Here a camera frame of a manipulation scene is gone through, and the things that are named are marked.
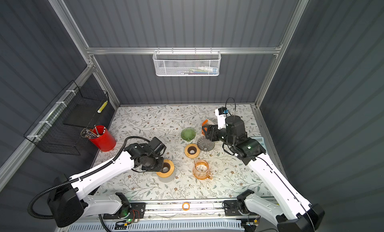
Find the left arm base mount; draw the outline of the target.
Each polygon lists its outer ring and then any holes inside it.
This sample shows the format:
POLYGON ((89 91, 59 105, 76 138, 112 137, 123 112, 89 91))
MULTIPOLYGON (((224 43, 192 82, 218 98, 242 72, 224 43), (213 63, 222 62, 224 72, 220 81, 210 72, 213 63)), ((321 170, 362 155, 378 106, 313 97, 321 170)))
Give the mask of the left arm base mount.
POLYGON ((144 217, 146 203, 130 203, 130 206, 123 205, 115 214, 104 214, 104 220, 138 220, 144 217))

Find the grey glass dripper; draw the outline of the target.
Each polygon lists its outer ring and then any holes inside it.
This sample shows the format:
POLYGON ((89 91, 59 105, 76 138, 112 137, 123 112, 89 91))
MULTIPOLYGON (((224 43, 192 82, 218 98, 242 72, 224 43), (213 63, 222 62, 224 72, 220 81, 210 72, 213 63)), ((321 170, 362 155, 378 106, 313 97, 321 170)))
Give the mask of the grey glass dripper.
POLYGON ((197 146, 201 151, 209 152, 215 148, 215 143, 205 137, 200 137, 197 141, 197 146))

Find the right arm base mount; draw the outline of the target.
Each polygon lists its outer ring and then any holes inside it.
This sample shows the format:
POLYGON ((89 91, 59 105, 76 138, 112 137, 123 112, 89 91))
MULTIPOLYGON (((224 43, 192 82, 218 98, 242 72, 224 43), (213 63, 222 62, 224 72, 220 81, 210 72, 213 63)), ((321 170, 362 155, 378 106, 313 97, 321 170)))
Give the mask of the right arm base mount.
POLYGON ((248 209, 246 209, 246 207, 237 200, 224 200, 222 202, 222 207, 227 217, 236 217, 236 216, 260 217, 259 214, 248 211, 248 209))

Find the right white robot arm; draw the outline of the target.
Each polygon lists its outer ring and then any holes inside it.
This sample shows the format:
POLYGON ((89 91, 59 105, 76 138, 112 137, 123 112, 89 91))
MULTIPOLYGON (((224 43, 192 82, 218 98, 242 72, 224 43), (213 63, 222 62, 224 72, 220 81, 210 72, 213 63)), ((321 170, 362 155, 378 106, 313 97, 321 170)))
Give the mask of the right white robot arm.
POLYGON ((319 204, 311 204, 277 169, 265 148, 248 137, 244 121, 239 116, 218 116, 218 124, 206 120, 202 133, 207 140, 221 141, 228 154, 241 160, 267 186, 277 205, 248 189, 237 197, 242 213, 255 213, 267 219, 279 232, 315 232, 325 216, 319 204))

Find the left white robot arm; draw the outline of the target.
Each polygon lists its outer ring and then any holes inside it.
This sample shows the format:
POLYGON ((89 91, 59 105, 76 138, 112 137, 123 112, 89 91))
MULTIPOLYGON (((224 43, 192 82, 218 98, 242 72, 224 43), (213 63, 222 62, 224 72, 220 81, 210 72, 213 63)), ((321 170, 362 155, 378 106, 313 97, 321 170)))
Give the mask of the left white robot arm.
POLYGON ((160 172, 166 149, 166 145, 156 137, 145 139, 141 144, 124 142, 112 159, 69 178, 57 178, 57 188, 49 193, 47 200, 57 226, 64 228, 80 218, 104 214, 131 219, 134 212, 123 193, 96 196, 92 192, 110 179, 135 168, 160 172))

